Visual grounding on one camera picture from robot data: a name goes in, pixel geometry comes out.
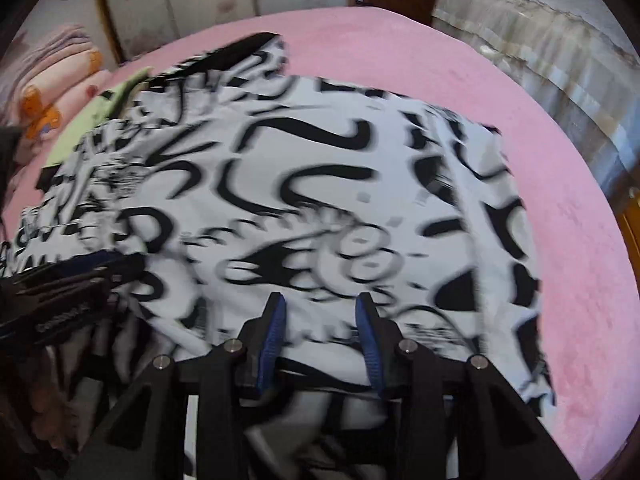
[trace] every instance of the pink bed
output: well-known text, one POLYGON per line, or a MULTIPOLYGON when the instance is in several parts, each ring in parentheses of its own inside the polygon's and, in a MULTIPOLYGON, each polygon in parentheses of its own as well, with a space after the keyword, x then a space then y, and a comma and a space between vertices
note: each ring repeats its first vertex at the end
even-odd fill
MULTIPOLYGON (((219 25, 129 63, 106 86, 258 31, 283 35, 289 73, 408 94, 501 129, 542 265, 543 347, 559 403, 553 436, 581 478, 595 475, 640 415, 640 301, 609 205, 562 130, 466 44, 370 7, 219 25)), ((40 200, 33 186, 44 157, 28 168, 4 213, 10 233, 21 208, 40 200)))

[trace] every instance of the pink blanket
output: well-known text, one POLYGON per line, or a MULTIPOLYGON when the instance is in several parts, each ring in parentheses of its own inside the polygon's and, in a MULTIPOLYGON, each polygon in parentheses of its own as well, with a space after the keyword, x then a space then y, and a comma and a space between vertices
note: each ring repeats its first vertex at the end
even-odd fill
POLYGON ((258 31, 284 36, 291 73, 408 94, 501 129, 543 270, 543 347, 559 403, 553 435, 581 478, 596 474, 640 414, 640 301, 609 205, 562 130, 470 47, 370 7, 213 27, 130 63, 108 85, 258 31))

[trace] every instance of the blue gripper pad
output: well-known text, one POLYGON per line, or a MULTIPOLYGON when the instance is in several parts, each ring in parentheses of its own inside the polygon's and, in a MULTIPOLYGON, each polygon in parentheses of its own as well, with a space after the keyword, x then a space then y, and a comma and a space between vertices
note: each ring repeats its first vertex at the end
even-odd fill
POLYGON ((382 371, 382 358, 380 357, 380 348, 376 341, 376 335, 369 321, 362 300, 356 299, 356 327, 360 335, 360 344, 364 353, 364 363, 367 367, 367 377, 371 386, 382 394, 385 386, 385 378, 382 371))
POLYGON ((264 338, 264 346, 260 351, 260 358, 258 359, 258 381, 256 388, 260 394, 268 390, 273 382, 276 359, 282 350, 286 329, 287 303, 284 297, 280 295, 273 317, 271 317, 271 322, 269 323, 267 335, 264 338))

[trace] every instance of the metal screw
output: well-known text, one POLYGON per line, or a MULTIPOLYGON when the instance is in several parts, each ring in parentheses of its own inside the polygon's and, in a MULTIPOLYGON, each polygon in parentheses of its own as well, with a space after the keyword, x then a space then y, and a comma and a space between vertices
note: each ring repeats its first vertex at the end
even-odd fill
POLYGON ((412 354, 418 349, 418 343, 413 339, 402 339, 402 341, 398 343, 398 348, 402 353, 412 354))
POLYGON ((489 361, 486 360, 486 357, 483 355, 474 355, 471 358, 471 365, 476 370, 484 370, 488 367, 489 361))
POLYGON ((242 350, 242 341, 239 339, 227 339, 223 347, 230 354, 235 354, 242 350))
POLYGON ((154 368, 164 370, 171 364, 171 358, 168 355, 159 355, 154 357, 153 364, 154 368))

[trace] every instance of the patterned garment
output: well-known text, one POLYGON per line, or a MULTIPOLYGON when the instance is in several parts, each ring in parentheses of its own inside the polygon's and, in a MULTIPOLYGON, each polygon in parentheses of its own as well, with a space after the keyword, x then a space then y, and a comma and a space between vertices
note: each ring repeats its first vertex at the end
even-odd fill
POLYGON ((11 272, 102 248, 148 254, 127 293, 137 317, 122 311, 60 352, 69 398, 100 383, 96 424, 154 352, 204 354, 278 291, 282 367, 307 392, 276 397, 248 432, 252 466, 368 476, 354 464, 387 468, 395 425, 368 394, 354 322, 366 291, 438 354, 487 355, 547 416, 535 251, 498 131, 383 90, 281 75, 285 64, 282 40, 262 33, 156 77, 124 120, 84 136, 24 216, 11 272), (296 428, 290 441, 282 428, 296 428), (367 456, 356 428, 373 428, 367 456))

